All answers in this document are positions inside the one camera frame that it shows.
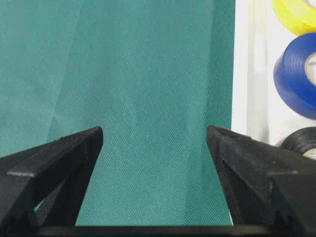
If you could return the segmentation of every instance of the tape roll core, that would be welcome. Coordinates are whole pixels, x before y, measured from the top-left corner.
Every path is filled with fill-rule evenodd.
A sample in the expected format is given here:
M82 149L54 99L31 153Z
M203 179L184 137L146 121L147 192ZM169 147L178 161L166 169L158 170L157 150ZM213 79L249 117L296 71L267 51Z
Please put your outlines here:
M305 62L307 78L316 86L316 52L312 53Z

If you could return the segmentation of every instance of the black electrical tape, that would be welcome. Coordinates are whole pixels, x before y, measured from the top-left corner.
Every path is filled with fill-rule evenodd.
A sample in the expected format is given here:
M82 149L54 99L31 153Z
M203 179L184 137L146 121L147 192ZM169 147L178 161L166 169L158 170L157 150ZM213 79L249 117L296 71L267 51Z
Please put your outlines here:
M316 149L316 127L306 127L293 132L280 147L310 158L315 157L315 154L306 154L306 152Z

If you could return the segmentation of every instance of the yellow electrical tape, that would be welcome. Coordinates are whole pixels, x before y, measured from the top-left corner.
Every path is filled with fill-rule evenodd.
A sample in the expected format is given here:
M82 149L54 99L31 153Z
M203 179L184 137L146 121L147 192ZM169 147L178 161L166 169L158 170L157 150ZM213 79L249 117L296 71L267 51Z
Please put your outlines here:
M273 9L290 32L298 36L316 32L316 8L307 0L273 0Z

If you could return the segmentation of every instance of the teal fabric backdrop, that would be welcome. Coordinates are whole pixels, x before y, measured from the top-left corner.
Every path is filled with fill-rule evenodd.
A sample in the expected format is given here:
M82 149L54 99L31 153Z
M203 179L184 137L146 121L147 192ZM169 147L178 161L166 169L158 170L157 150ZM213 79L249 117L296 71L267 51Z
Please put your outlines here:
M232 0L0 1L0 155L102 126L78 225L230 224Z

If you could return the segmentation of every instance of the black plastic part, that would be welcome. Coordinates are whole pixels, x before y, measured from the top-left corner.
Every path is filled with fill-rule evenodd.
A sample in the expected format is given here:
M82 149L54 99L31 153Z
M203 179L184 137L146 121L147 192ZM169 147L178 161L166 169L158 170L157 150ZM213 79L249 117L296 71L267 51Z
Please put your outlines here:
M292 237L270 226L167 226L167 227L39 227L9 237Z
M215 126L207 143L234 224L284 223L316 235L316 161Z
M293 132L280 147L299 154L316 148L316 127L306 127Z
M102 145L95 127L1 158L0 236L17 226L74 225Z

